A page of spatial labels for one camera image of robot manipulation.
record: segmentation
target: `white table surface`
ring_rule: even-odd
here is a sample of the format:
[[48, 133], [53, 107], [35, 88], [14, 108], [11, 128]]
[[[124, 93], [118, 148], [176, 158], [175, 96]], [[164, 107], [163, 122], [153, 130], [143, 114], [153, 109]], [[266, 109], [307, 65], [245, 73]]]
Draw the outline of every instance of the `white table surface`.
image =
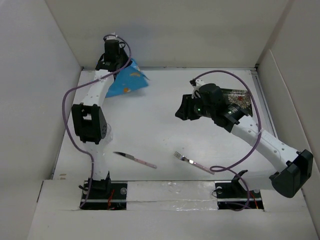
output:
[[[113, 181], [224, 180], [233, 177], [229, 172], [211, 175], [177, 160], [173, 155], [178, 151], [206, 167], [229, 166], [251, 149], [243, 140], [216, 126], [209, 118], [182, 121], [175, 117], [183, 94], [190, 94], [193, 91], [189, 81], [208, 70], [211, 69], [145, 70], [146, 76], [150, 79], [148, 87], [105, 99], [102, 111], [106, 121], [112, 127], [113, 140], [104, 149], [104, 155]], [[229, 71], [242, 78], [250, 87], [259, 108], [262, 125], [270, 131], [262, 112], [251, 71], [246, 69], [229, 69]], [[94, 72], [83, 71], [79, 85], [91, 81], [93, 77]], [[215, 83], [221, 88], [245, 89], [237, 79], [225, 73], [209, 74], [202, 79], [206, 83]], [[89, 87], [78, 89], [73, 103], [79, 104], [88, 89]], [[71, 117], [69, 117], [68, 126], [76, 143], [83, 147], [79, 137], [74, 134]], [[157, 169], [135, 163], [114, 154], [114, 151], [131, 154], [156, 164]], [[90, 175], [90, 166], [89, 157], [78, 152], [65, 134], [53, 178], [60, 179], [62, 174], [67, 180], [83, 181]], [[273, 168], [272, 165], [255, 152], [234, 169], [259, 171], [269, 168]]]
[[[210, 119], [182, 121], [174, 117], [182, 95], [192, 92], [189, 80], [207, 70], [146, 70], [151, 79], [149, 87], [104, 102], [103, 113], [114, 134], [105, 155], [111, 179], [130, 180], [127, 210], [79, 210], [78, 185], [90, 174], [90, 160], [77, 152], [65, 136], [54, 180], [43, 184], [28, 239], [318, 239], [301, 191], [288, 199], [275, 191], [262, 190], [264, 211], [217, 210], [217, 201], [211, 196], [214, 183], [207, 180], [233, 176], [225, 173], [211, 176], [172, 157], [174, 151], [180, 151], [208, 167], [227, 166], [250, 150], [246, 143], [215, 126]], [[249, 85], [259, 110], [266, 109], [257, 98], [261, 93], [257, 92], [250, 71], [231, 69], [231, 72]], [[83, 71], [79, 84], [92, 77], [93, 72]], [[202, 79], [222, 88], [244, 89], [224, 74]], [[80, 103], [87, 90], [77, 90], [74, 103]], [[272, 131], [268, 116], [261, 111], [261, 117], [263, 127]], [[73, 132], [71, 118], [68, 124]], [[153, 162], [158, 169], [117, 157], [113, 151]], [[237, 170], [268, 167], [268, 162], [256, 152]], [[165, 182], [168, 180], [188, 181]]]

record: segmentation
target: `fork handle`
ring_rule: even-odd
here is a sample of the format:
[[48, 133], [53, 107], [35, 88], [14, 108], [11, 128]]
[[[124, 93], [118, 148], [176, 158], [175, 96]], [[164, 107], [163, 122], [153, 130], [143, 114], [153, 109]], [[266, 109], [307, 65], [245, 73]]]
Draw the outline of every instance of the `fork handle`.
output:
[[199, 164], [199, 163], [197, 163], [197, 162], [195, 162], [195, 161], [194, 161], [193, 163], [190, 163], [190, 164], [194, 165], [194, 166], [197, 167], [198, 169], [201, 169], [201, 170], [203, 170], [203, 171], [205, 171], [205, 172], [207, 172], [207, 173], [209, 173], [209, 174], [212, 174], [212, 175], [215, 174], [213, 171], [210, 171], [210, 169], [209, 169], [208, 167], [202, 166], [201, 164]]

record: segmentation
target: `fork tines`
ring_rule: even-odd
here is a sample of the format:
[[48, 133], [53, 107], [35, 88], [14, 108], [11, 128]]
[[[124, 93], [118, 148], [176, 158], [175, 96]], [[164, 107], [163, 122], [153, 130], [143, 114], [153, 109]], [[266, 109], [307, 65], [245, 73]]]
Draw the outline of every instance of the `fork tines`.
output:
[[175, 151], [174, 152], [174, 156], [179, 159], [179, 160], [183, 160], [184, 156], [182, 156], [179, 152]]

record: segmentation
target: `red wire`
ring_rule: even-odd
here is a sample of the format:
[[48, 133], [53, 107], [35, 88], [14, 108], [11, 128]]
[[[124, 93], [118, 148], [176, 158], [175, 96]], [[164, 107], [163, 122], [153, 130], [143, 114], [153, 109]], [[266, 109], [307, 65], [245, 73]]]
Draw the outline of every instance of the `red wire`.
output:
[[252, 194], [252, 192], [250, 192], [250, 195], [253, 197], [256, 209], [259, 209], [255, 196]]
[[107, 210], [110, 208], [111, 206], [111, 200], [112, 200], [112, 197], [114, 196], [114, 193], [115, 193], [115, 190], [113, 189], [112, 192], [111, 192], [111, 196], [108, 198], [108, 207], [106, 208]]

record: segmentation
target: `pink handle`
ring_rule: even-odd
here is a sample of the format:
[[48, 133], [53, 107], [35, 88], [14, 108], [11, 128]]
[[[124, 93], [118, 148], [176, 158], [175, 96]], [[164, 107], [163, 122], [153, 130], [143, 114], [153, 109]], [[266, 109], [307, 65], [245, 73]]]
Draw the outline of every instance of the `pink handle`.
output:
[[199, 163], [196, 163], [195, 161], [192, 163], [192, 165], [194, 165], [195, 167], [197, 167], [198, 169], [201, 169], [203, 171], [206, 171], [207, 173], [209, 174], [212, 174], [214, 175], [215, 173], [213, 171], [210, 171], [210, 169], [206, 166], [202, 166], [201, 164]]
[[153, 169], [156, 169], [156, 168], [157, 168], [156, 165], [151, 164], [151, 163], [148, 163], [148, 162], [143, 161], [143, 160], [140, 160], [140, 159], [137, 159], [137, 158], [135, 158], [134, 161], [137, 162], [137, 163], [139, 163], [139, 164], [146, 165], [146, 166], [148, 166], [148, 167], [150, 167], [150, 168], [153, 168]]

